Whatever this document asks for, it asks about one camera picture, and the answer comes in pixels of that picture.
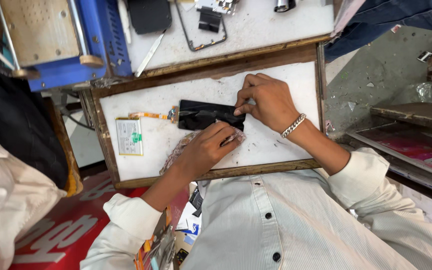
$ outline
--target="right hand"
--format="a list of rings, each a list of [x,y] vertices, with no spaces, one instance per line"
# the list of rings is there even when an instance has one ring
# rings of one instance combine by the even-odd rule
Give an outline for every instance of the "right hand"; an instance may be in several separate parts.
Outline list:
[[[250,98],[256,105],[244,103]],[[261,73],[246,75],[234,106],[234,115],[250,114],[278,133],[283,133],[300,115],[288,85]]]
[[[181,155],[174,161],[172,167],[178,167],[189,176],[188,181],[207,173],[223,157],[235,150],[243,138],[234,138],[231,142],[221,146],[228,137],[235,133],[234,127],[226,122],[213,123],[192,139],[184,147]]]

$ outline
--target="silver chain bracelet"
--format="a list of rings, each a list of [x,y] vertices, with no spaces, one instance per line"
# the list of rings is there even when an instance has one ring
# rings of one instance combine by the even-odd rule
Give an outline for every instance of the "silver chain bracelet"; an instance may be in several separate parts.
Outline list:
[[[288,136],[293,130],[295,130],[303,120],[306,119],[306,114],[300,114],[300,116],[294,121],[294,123],[289,126],[283,133],[281,133],[281,137],[284,139],[286,136]]]

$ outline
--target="white work surface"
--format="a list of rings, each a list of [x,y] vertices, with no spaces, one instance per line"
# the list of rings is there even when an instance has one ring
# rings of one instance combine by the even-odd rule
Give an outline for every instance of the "white work surface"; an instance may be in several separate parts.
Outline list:
[[[318,100],[316,98],[315,62],[296,63],[252,71],[267,74],[289,85],[294,104],[300,113],[307,114],[319,127]],[[169,120],[141,117],[143,156],[118,155],[116,117],[128,113],[149,112],[166,114],[180,100],[202,101],[234,105],[237,92],[249,72],[219,80],[211,78],[168,84],[153,88],[111,95],[100,99],[111,144],[116,156],[121,181],[159,176],[167,157],[178,142],[191,131],[178,129]],[[213,169],[303,160],[311,156],[299,146],[246,115],[244,133],[247,139],[236,150],[225,156]]]
[[[181,21],[174,3],[171,3],[172,24],[166,30],[161,44],[149,61],[145,70],[187,63],[236,52],[296,41],[328,34],[333,31],[333,5],[321,6],[321,0],[302,0],[295,9],[287,12],[274,12],[274,0],[241,0],[234,15],[223,15],[227,40],[223,43],[193,52],[184,37]],[[184,26],[194,47],[208,44],[211,39],[221,40],[219,33],[198,29],[200,12],[193,7],[186,11],[179,7]],[[136,72],[146,57],[154,41],[161,32],[136,34],[130,23],[132,43],[128,44],[131,69]]]

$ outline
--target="denim fabric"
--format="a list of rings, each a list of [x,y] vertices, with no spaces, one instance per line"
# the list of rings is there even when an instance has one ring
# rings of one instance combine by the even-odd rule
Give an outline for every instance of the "denim fabric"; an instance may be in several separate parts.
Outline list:
[[[395,25],[432,30],[432,0],[366,0],[341,36],[324,47],[326,60],[372,42]]]

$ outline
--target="phone battery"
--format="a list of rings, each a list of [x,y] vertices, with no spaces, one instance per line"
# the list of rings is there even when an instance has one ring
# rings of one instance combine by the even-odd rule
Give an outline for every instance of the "phone battery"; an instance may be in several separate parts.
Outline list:
[[[116,132],[120,155],[143,155],[141,120],[139,118],[116,118]]]

